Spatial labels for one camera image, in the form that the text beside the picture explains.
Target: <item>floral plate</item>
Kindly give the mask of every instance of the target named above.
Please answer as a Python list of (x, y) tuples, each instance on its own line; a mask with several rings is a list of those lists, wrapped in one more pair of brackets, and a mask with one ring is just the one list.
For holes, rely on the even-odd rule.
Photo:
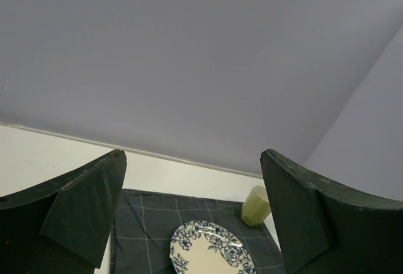
[(169, 257), (178, 274), (256, 274), (251, 255), (231, 232), (204, 220), (178, 227)]

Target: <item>white tabletop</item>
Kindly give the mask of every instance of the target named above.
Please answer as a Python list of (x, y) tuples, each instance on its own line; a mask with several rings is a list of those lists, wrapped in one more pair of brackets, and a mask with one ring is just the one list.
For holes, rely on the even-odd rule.
[[(111, 151), (111, 147), (0, 126), (0, 197), (47, 181)], [(124, 188), (242, 202), (263, 180), (126, 152)], [(266, 225), (278, 245), (273, 217)], [(110, 246), (101, 269), (109, 272)]]

